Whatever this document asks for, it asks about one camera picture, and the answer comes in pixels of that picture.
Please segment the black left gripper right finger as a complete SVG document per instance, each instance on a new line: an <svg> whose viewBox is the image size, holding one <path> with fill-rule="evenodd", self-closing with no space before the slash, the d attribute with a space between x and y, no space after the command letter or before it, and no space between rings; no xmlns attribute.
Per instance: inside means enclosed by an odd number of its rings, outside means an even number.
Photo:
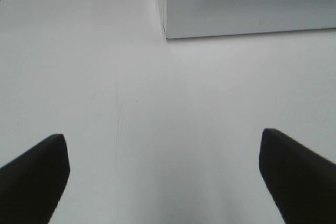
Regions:
<svg viewBox="0 0 336 224"><path fill-rule="evenodd" d="M285 223L335 223L335 164L277 129L264 129L259 170Z"/></svg>

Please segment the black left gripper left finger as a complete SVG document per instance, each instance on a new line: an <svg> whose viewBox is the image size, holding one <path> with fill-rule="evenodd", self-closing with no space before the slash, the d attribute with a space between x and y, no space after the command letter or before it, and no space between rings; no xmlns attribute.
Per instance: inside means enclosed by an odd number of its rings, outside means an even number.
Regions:
<svg viewBox="0 0 336 224"><path fill-rule="evenodd" d="M62 134L47 137L1 167L1 223L49 223L69 174Z"/></svg>

